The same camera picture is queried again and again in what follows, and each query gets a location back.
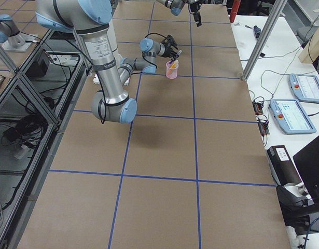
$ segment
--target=computer monitor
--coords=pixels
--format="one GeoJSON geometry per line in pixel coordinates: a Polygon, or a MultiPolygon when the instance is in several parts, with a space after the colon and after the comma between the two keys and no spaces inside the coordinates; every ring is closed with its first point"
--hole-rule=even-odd
{"type": "Polygon", "coordinates": [[[293,156],[311,198],[319,205],[319,136],[293,156]]]}

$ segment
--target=metal frame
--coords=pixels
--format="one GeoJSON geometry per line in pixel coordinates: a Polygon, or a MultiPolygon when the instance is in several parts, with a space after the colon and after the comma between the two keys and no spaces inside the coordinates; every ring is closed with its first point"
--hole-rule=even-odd
{"type": "Polygon", "coordinates": [[[247,81],[250,74],[252,73],[252,70],[265,46],[265,43],[267,42],[273,27],[275,26],[275,24],[277,23],[277,20],[281,14],[281,12],[283,11],[283,8],[285,6],[285,4],[287,3],[287,0],[277,0],[274,3],[274,6],[270,12],[270,15],[267,19],[267,22],[264,25],[263,31],[254,47],[254,50],[247,62],[247,65],[243,71],[242,74],[242,80],[247,81]]]}

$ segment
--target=label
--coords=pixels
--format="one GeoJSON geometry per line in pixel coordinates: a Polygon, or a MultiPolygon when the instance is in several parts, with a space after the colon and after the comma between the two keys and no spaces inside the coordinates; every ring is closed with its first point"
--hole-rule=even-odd
{"type": "Polygon", "coordinates": [[[88,49],[90,58],[93,60],[99,60],[111,56],[111,50],[106,38],[95,42],[86,41],[85,44],[88,49]]]}
{"type": "Polygon", "coordinates": [[[284,148],[276,148],[277,154],[281,161],[289,161],[289,157],[284,148]]]}

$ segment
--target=metal shelf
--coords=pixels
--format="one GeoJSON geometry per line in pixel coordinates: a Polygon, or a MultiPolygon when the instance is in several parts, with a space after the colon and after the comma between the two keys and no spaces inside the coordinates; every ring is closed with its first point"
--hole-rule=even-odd
{"type": "MultiPolygon", "coordinates": [[[[49,31],[42,38],[45,44],[52,33],[49,31]]],[[[9,203],[9,206],[3,210],[4,222],[0,228],[0,248],[17,246],[22,234],[22,230],[19,229],[25,227],[34,205],[34,202],[29,200],[29,194],[26,193],[39,194],[49,170],[49,162],[53,160],[51,151],[58,147],[62,136],[60,132],[65,129],[76,103],[72,100],[78,97],[86,79],[86,67],[82,56],[75,52],[59,52],[56,53],[57,56],[68,58],[64,65],[73,72],[68,82],[64,78],[62,69],[67,77],[70,75],[69,70],[52,63],[44,77],[30,80],[25,72],[45,44],[34,46],[33,51],[19,67],[0,46],[0,59],[13,73],[6,88],[0,94],[0,122],[15,126],[18,120],[28,115],[24,107],[13,98],[13,93],[17,99],[19,98],[19,102],[24,104],[30,102],[48,124],[40,142],[22,160],[14,157],[20,144],[2,145],[2,134],[8,127],[0,126],[0,202],[2,205],[9,203]],[[49,91],[47,96],[58,102],[51,109],[44,101],[41,92],[53,88],[57,89],[49,91]]]]}

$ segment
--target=plastic cup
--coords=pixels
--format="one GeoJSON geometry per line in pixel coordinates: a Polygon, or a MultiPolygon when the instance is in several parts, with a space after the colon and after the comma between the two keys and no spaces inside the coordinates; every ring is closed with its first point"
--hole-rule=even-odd
{"type": "Polygon", "coordinates": [[[179,67],[179,63],[176,63],[175,68],[170,68],[172,67],[172,64],[170,64],[171,61],[168,61],[166,63],[166,77],[168,79],[175,79],[178,76],[178,67],[179,67]]]}

